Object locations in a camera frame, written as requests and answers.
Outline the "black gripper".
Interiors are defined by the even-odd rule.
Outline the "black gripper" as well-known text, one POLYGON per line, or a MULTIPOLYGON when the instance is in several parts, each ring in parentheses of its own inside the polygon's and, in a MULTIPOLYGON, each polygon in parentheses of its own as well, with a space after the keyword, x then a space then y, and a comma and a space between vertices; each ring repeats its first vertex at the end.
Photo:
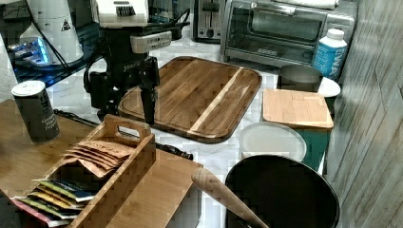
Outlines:
POLYGON ((106 71, 89 73, 91 106, 97 108, 100 121, 105 115, 119 115, 118 106, 127 91, 138 86, 147 124, 155 123, 155 104, 160 83, 157 58, 148 53, 134 53, 128 29, 101 28, 98 44, 89 65, 98 55, 106 61, 106 71))

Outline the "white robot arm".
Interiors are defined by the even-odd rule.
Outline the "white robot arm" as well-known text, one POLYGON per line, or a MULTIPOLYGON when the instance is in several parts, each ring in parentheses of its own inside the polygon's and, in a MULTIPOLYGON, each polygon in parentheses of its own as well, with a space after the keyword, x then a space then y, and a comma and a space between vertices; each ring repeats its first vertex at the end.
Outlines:
MULTIPOLYGON (((32 41, 39 48, 39 66, 70 65, 84 57, 78 35, 72 25, 67 0, 24 0, 31 23, 22 33, 23 42, 32 41)), ((159 85, 157 59, 147 50, 137 50, 144 43, 147 28, 147 0, 89 0, 91 19, 99 26, 84 73, 84 89, 98 117, 117 115, 121 99, 133 87, 141 90, 144 121, 155 121, 156 87, 159 85)))

